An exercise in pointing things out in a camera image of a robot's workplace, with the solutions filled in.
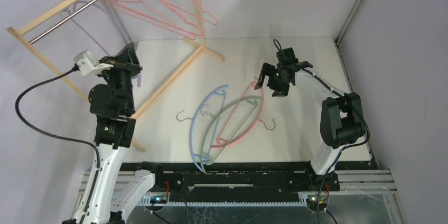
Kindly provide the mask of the pink notched hanger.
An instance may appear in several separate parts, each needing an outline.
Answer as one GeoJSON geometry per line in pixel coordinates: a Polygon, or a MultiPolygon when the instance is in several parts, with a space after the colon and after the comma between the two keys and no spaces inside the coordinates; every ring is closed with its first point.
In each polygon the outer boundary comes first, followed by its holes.
{"type": "Polygon", "coordinates": [[[118,11],[190,40],[203,35],[195,14],[183,3],[192,0],[107,0],[118,11]]]}

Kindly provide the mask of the purple plastic hanger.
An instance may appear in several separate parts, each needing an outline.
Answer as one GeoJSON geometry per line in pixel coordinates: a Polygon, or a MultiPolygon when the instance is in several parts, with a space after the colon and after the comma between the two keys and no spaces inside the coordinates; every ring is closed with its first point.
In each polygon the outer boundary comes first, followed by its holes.
{"type": "Polygon", "coordinates": [[[130,43],[118,20],[101,3],[94,3],[70,21],[100,49],[101,57],[112,56],[130,43]]]}

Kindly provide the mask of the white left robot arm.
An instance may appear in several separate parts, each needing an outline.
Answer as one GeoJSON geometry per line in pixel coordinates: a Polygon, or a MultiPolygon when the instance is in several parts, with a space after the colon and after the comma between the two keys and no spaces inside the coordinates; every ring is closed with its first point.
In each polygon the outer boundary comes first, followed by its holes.
{"type": "Polygon", "coordinates": [[[64,223],[126,223],[138,201],[149,188],[164,187],[165,176],[150,171],[133,182],[120,202],[112,204],[115,184],[130,148],[136,119],[132,78],[142,71],[136,54],[136,44],[125,45],[115,56],[94,60],[86,50],[74,59],[81,74],[104,78],[88,95],[90,113],[96,116],[94,137],[95,159],[87,186],[73,216],[64,223]]]}

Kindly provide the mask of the green plastic hanger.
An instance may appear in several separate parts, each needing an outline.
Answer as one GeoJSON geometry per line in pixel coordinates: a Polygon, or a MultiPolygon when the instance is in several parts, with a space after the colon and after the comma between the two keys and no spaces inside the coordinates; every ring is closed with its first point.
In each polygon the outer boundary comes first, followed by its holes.
{"type": "MultiPolygon", "coordinates": [[[[231,114],[231,108],[229,108],[229,106],[224,108],[221,113],[218,113],[219,117],[213,119],[211,124],[208,126],[208,128],[207,128],[207,136],[203,137],[203,140],[205,141],[204,143],[202,143],[203,147],[209,147],[209,146],[211,146],[211,144],[215,144],[216,143],[215,140],[216,140],[217,136],[219,136],[224,123],[226,122],[227,118],[231,114]]],[[[247,116],[248,113],[250,113],[251,109],[252,109],[252,106],[249,105],[249,104],[246,104],[246,103],[240,104],[240,106],[236,110],[232,120],[229,122],[225,132],[223,133],[222,138],[229,139],[229,137],[232,136],[233,132],[238,128],[240,122],[245,119],[245,117],[247,116]]],[[[248,118],[246,120],[245,125],[240,129],[239,133],[242,133],[242,132],[244,132],[246,130],[246,128],[248,127],[249,123],[251,122],[252,119],[254,119],[254,117],[257,115],[257,113],[258,113],[257,110],[255,110],[252,113],[252,117],[248,118]]],[[[218,157],[222,154],[224,149],[223,150],[221,150],[221,149],[211,149],[211,160],[208,162],[208,165],[214,164],[217,161],[218,157]]]]}

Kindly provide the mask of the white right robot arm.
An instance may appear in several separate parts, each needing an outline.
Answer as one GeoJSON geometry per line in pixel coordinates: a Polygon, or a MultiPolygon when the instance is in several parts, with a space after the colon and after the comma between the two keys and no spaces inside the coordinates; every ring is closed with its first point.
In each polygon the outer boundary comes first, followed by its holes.
{"type": "Polygon", "coordinates": [[[277,65],[262,65],[255,89],[261,88],[268,78],[267,86],[274,97],[286,97],[290,86],[297,86],[320,105],[323,142],[310,161],[312,172],[305,176],[307,187],[319,190],[326,184],[325,174],[334,170],[342,151],[357,145],[357,140],[367,132],[361,99],[357,93],[346,93],[313,72],[313,66],[307,61],[300,62],[293,48],[278,48],[276,57],[277,65]]]}

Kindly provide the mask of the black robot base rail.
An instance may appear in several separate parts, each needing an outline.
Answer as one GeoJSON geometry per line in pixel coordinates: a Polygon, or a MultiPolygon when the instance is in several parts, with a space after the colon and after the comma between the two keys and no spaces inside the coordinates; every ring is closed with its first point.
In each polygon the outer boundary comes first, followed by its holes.
{"type": "Polygon", "coordinates": [[[368,161],[342,161],[335,170],[318,178],[309,162],[217,163],[205,173],[192,163],[124,163],[116,190],[139,170],[155,172],[153,190],[173,191],[181,201],[193,203],[287,203],[298,193],[340,191],[344,174],[366,174],[378,166],[368,161]]]}

